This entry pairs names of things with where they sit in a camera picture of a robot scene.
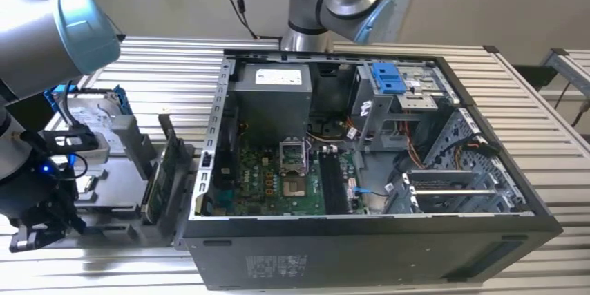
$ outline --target slatted metal table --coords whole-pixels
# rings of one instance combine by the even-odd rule
[[[276,47],[275,42],[268,41],[130,37],[120,59],[87,77],[83,84],[95,88],[114,88],[120,84],[127,90],[142,132],[150,134],[152,140],[163,140],[156,114],[166,109],[172,114],[178,134],[200,147],[223,49]],[[483,285],[446,290],[290,289],[280,293],[590,294],[590,146],[505,57],[474,46],[337,44],[335,50],[446,58],[565,233]],[[9,254],[12,232],[0,222],[0,290],[34,293],[43,289],[60,295],[116,291],[207,293],[187,252],[172,248],[44,249]]]
[[[590,98],[590,50],[551,49],[543,65],[553,67]]]

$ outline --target blue plastic latch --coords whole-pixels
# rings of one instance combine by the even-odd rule
[[[405,93],[406,84],[399,76],[398,67],[389,62],[373,63],[373,75],[379,84],[381,93]]]
[[[120,102],[120,112],[126,115],[132,115],[130,100],[127,99],[127,92],[119,85],[112,89],[112,91],[118,94],[119,102]]]

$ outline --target metal rack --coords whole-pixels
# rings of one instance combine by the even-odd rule
[[[543,65],[553,67],[590,98],[590,50],[551,49]]]
[[[126,88],[142,132],[156,141],[164,140],[156,114],[167,109],[178,135],[199,150],[224,48],[268,50],[278,46],[270,41],[130,37],[118,62],[87,77],[83,84],[95,88],[114,88],[120,84]],[[590,146],[503,56],[477,46],[335,44],[335,49],[350,53],[438,55],[446,58],[511,157],[565,228],[558,238],[483,285],[466,285],[462,290],[449,289],[453,286],[447,285],[446,291],[450,294],[587,294]],[[142,291],[147,286],[159,285],[159,292],[207,293],[187,251],[172,248],[51,249],[13,255],[5,249],[9,241],[5,235],[12,231],[0,222],[0,269],[19,275],[19,278],[4,278],[0,290],[54,289],[63,295],[68,292],[78,294],[84,288],[86,294],[104,294],[111,287],[126,286],[126,291]],[[434,286],[423,288],[421,294],[439,294],[442,291]],[[393,290],[397,288],[370,287],[298,289],[284,293],[378,294]]]

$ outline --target silver robot arm segment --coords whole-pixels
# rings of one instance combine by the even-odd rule
[[[108,19],[92,0],[0,0],[0,214],[19,228],[9,250],[27,251],[86,231],[76,215],[74,167],[4,106],[119,58]]]
[[[329,30],[358,44],[381,41],[393,11],[393,0],[290,0],[282,50],[330,52]]]

